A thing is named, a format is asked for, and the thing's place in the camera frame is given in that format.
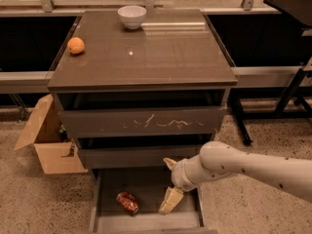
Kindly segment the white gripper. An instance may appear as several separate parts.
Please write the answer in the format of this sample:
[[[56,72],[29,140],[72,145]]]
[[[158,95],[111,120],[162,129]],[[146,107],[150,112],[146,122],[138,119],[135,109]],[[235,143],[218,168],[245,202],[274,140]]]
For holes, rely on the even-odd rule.
[[[160,215],[169,214],[183,199],[183,192],[189,192],[197,187],[186,174],[186,160],[175,161],[165,157],[163,159],[166,166],[172,171],[171,179],[175,187],[168,187],[164,196],[164,200],[159,208]]]

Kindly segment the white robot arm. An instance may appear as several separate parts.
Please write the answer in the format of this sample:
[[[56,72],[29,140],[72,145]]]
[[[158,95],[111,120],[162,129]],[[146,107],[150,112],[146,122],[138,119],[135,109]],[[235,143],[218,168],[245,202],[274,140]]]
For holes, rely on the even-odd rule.
[[[163,161],[172,172],[173,187],[168,187],[159,208],[169,214],[186,192],[202,182],[216,181],[232,174],[251,177],[298,198],[312,201],[312,161],[248,153],[219,141],[204,144],[198,155]]]

